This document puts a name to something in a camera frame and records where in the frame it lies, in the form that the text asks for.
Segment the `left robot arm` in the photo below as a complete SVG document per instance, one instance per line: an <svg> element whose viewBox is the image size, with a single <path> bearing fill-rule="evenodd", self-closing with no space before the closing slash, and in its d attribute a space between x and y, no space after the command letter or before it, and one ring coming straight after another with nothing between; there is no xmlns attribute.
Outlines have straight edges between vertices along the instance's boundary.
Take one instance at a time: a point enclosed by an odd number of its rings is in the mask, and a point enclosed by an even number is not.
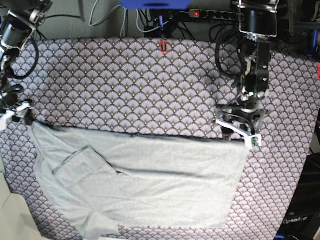
<svg viewBox="0 0 320 240"><path fill-rule="evenodd" d="M269 95L270 39L278 35L278 5L277 0L237 1L238 26L227 30L216 41L215 64L224 77L233 80L237 94L229 103L216 106L215 122L221 126L224 139L229 140L237 133L249 149L262 146L260 128L267 112L259 106ZM239 74L226 72L220 62L221 45L236 35L239 36Z"/></svg>

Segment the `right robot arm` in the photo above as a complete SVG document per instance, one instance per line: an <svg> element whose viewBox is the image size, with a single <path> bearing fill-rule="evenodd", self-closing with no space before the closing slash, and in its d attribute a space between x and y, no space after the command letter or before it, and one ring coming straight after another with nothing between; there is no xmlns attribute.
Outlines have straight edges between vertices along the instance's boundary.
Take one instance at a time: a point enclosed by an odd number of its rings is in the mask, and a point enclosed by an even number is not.
<svg viewBox="0 0 320 240"><path fill-rule="evenodd" d="M24 80L35 70L40 54L33 35L53 3L51 0L2 0L0 4L8 8L0 25L0 130L4 131L9 120L19 122L30 117L32 101L20 100L24 87L11 85L9 79ZM12 63L28 42L35 50L34 64L25 75L17 75Z"/></svg>

